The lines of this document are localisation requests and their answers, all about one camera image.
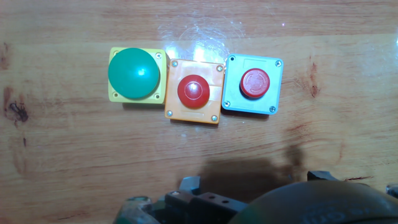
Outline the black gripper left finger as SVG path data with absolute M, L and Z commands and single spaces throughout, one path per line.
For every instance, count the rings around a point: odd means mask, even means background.
M 201 193 L 200 177 L 185 177 L 178 190 L 161 196 L 131 197 L 124 201 L 114 224 L 191 224 L 228 223 L 247 207 L 246 203 L 213 194 Z

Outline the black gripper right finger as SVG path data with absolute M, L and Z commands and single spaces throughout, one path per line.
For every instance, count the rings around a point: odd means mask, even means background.
M 330 180 L 339 181 L 339 179 L 333 177 L 330 172 L 324 170 L 311 170 L 307 172 L 307 180 Z

